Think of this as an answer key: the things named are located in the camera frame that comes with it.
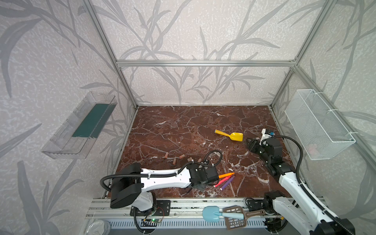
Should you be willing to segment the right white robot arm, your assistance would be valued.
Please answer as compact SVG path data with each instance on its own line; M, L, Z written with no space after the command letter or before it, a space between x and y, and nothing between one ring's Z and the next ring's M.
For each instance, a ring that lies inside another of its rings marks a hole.
M299 160L295 169L282 158L282 138L295 143L299 150ZM268 173L297 202L297 205L293 205L279 192L265 194L271 210L283 216L300 234L355 234L355 227L348 219L339 218L302 182L300 166L304 155L301 145L296 140L287 136L273 136L264 140L247 138L246 145L251 153L259 156Z

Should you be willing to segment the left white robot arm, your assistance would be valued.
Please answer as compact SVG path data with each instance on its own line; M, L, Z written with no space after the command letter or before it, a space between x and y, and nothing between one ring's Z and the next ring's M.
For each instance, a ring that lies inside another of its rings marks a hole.
M219 180L216 167L189 162L181 168L154 170L134 163L117 174L104 176L100 185L111 194L110 208L128 206L144 212L156 207L154 190L168 188L197 188Z

